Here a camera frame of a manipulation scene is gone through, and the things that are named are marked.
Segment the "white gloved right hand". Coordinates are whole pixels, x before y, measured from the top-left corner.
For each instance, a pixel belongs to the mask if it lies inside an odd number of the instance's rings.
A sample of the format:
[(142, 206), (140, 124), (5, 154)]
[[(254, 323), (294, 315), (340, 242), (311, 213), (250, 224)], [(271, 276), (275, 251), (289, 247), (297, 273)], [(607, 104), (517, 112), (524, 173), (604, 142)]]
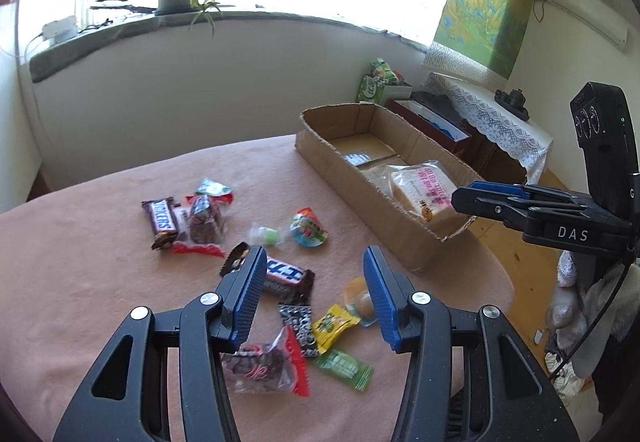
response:
[(562, 251), (556, 287), (546, 311), (546, 324), (556, 344), (570, 358), (580, 378), (592, 375), (613, 337), (622, 341), (639, 312), (639, 266), (628, 272), (619, 263), (588, 287), (578, 283), (577, 256)]

